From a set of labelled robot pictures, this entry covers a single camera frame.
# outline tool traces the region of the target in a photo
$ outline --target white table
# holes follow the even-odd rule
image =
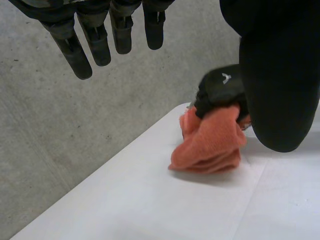
[[[167,170],[182,141],[178,118],[185,107],[173,109],[12,240],[320,238],[320,115],[295,152],[272,152],[249,129],[236,171],[197,175]]]

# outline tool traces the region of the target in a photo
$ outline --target black glove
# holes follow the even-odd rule
[[[194,103],[195,114],[202,119],[214,108],[228,107],[235,103],[240,105],[237,119],[240,122],[249,112],[238,64],[214,69],[203,77]]]
[[[147,43],[150,49],[161,48],[164,41],[165,10],[175,0],[9,0],[25,15],[39,20],[57,43],[75,75],[92,76],[92,69],[74,30],[77,14],[92,56],[98,66],[111,61],[108,34],[104,21],[110,12],[115,48],[119,54],[131,51],[131,15],[141,5]]]

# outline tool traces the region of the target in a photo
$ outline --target concrete floor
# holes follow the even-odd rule
[[[0,239],[7,240],[175,106],[190,102],[202,76],[238,61],[237,34],[219,0],[177,0],[165,42],[147,47],[143,11],[133,47],[77,79],[49,33],[8,1],[0,3]]]

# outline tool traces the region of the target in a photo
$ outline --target hand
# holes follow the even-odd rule
[[[119,54],[131,51],[131,15],[141,5],[147,44],[161,48],[164,41],[165,10],[175,0],[9,0],[25,15],[39,20],[60,48],[79,79],[92,76],[92,69],[74,30],[76,13],[92,56],[98,66],[111,62],[108,34],[104,25],[110,13],[115,49]]]

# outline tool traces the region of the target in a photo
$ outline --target orange cloth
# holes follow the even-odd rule
[[[212,110],[201,120],[196,108],[180,117],[183,143],[172,153],[170,170],[200,174],[225,173],[238,167],[239,148],[247,143],[242,131],[250,124],[247,116],[239,124],[239,106]]]

